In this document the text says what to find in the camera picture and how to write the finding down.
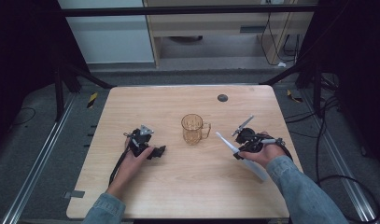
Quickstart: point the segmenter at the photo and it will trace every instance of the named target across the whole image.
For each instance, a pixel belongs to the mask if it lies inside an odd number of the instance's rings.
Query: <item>blue denim shirt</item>
[[[275,158],[266,170],[285,198],[293,223],[348,223],[332,199],[301,173],[289,157]],[[119,199],[103,193],[83,223],[120,223],[124,210],[125,204]]]

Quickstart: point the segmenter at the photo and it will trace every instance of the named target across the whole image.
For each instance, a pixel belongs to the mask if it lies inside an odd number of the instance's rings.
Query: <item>wooden tabletop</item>
[[[226,94],[227,102],[218,96]],[[189,146],[182,136],[181,120],[198,114],[211,123],[207,139]],[[155,133],[149,144],[166,146],[161,158],[146,161],[125,191],[126,218],[268,218],[288,217],[277,186],[262,182],[215,135],[233,145],[231,134],[250,115],[247,127],[268,131],[287,144],[295,164],[297,153],[269,86],[118,87],[111,90],[76,190],[67,208],[71,218],[84,218],[99,195],[124,149],[124,133],[141,124]]]

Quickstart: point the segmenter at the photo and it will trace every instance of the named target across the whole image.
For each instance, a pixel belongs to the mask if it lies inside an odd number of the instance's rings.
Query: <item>person's left hand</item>
[[[126,139],[125,148],[128,144],[129,138]],[[138,157],[135,157],[133,152],[130,150],[126,154],[125,159],[122,161],[122,164],[120,165],[120,168],[118,169],[117,174],[113,182],[108,187],[106,193],[109,193],[122,201],[122,193],[124,188],[135,176],[135,174],[137,174],[141,164],[152,153],[152,150],[154,150],[153,147],[148,147]]]

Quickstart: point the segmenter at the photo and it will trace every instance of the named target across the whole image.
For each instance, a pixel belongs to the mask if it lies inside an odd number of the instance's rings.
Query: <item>person's hand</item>
[[[284,156],[286,153],[277,144],[264,144],[262,150],[258,153],[253,152],[239,152],[239,156],[254,161],[260,164],[262,167],[266,168],[266,165],[272,161],[274,158],[279,156]]]
[[[129,138],[126,139],[125,148],[129,144]],[[141,167],[143,161],[146,160],[147,156],[152,153],[153,147],[146,148],[138,157],[135,157],[133,152],[130,150],[125,159],[122,161],[120,168],[117,171],[117,174],[113,182],[108,187],[106,193],[114,195],[118,199],[122,200],[122,193],[126,185],[130,180],[137,174],[138,170]]]

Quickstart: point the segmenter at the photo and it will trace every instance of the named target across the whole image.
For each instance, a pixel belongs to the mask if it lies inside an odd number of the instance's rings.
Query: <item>mug handle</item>
[[[207,130],[207,133],[202,132],[202,138],[201,138],[201,139],[205,139],[205,138],[207,138],[207,137],[209,136],[209,134],[210,134],[210,129],[211,129],[211,128],[212,128],[212,124],[211,124],[211,123],[204,122],[204,123],[202,124],[202,131],[203,131],[204,129],[208,129],[208,130]]]

